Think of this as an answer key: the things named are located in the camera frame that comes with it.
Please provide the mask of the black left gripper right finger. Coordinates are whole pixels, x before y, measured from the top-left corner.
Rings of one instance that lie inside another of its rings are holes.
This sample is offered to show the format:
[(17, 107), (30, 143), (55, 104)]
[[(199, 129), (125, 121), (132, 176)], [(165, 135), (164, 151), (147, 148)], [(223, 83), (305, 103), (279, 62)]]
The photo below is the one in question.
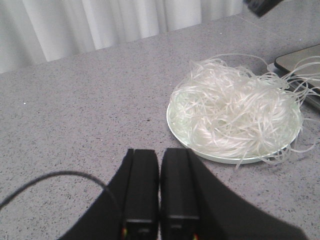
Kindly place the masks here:
[(190, 149), (168, 148), (160, 175), (163, 240), (305, 240), (304, 232), (249, 204)]

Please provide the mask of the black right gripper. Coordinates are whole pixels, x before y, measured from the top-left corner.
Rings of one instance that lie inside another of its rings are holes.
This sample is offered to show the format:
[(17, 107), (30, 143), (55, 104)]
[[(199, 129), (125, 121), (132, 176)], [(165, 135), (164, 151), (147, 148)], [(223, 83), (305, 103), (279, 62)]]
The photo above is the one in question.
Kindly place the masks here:
[(257, 17), (262, 17), (283, 0), (244, 0), (248, 9)]

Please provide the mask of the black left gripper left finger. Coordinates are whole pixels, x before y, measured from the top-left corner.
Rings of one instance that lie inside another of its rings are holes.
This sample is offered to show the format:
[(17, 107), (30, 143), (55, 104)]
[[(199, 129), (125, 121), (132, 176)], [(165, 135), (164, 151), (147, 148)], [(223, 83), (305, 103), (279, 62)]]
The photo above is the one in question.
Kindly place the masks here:
[(159, 166), (150, 149), (129, 149), (107, 186), (63, 240), (155, 240)]

